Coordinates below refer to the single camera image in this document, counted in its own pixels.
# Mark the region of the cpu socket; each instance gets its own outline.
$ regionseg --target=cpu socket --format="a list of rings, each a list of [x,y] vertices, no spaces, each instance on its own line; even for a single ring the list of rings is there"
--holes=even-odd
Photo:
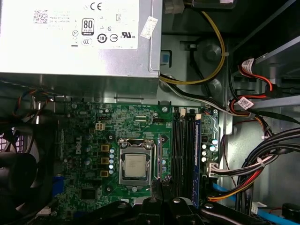
[[[119,139],[119,183],[141,189],[151,184],[152,156],[156,145],[149,139]]]

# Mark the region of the zip tie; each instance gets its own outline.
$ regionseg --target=zip tie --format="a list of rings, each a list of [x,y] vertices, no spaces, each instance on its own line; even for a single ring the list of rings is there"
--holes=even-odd
[[[260,163],[260,165],[262,165],[262,167],[264,168],[266,165],[263,163],[262,159],[257,157],[257,162]]]

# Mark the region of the power supply unit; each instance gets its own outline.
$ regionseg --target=power supply unit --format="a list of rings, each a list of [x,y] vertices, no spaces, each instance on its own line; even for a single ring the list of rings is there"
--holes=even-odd
[[[73,96],[156,96],[161,0],[0,3],[3,81]]]

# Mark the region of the black wire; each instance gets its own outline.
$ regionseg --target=black wire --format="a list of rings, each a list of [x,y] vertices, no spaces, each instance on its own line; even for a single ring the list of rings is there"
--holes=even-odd
[[[201,72],[200,68],[198,67],[197,62],[195,60],[194,53],[195,53],[195,49],[190,49],[190,52],[189,52],[190,66],[194,69],[194,71],[197,73],[197,75],[200,77],[200,79],[204,80],[204,76],[203,76],[203,74],[202,74],[202,72]],[[206,95],[208,97],[212,97],[212,93],[211,93],[210,88],[209,88],[207,83],[204,84],[204,88],[205,88]]]
[[[174,90],[176,90],[179,94],[184,95],[186,97],[189,98],[196,98],[196,99],[201,99],[201,100],[205,100],[208,102],[211,102],[212,104],[218,106],[219,108],[221,108],[222,110],[226,110],[225,107],[223,107],[220,103],[218,103],[216,100],[210,98],[210,97],[206,97],[206,96],[201,96],[201,95],[194,95],[194,94],[190,94],[190,93],[186,93],[183,90],[181,90],[180,88],[178,88],[176,85],[169,83],[168,85],[170,85]]]

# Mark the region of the red wire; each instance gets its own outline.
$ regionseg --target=red wire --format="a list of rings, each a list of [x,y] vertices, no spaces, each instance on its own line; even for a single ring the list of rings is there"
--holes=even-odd
[[[247,77],[253,76],[253,77],[259,78],[259,79],[261,79],[261,80],[264,80],[265,82],[267,82],[267,83],[269,84],[269,86],[270,86],[270,91],[273,91],[273,85],[272,85],[271,81],[270,81],[268,78],[266,78],[266,77],[264,77],[264,76],[256,75],[256,74],[250,74],[250,73],[248,73],[246,70],[244,70],[243,67],[238,66],[238,68],[239,68],[240,73],[241,73],[242,75],[244,75],[244,76],[247,76]]]

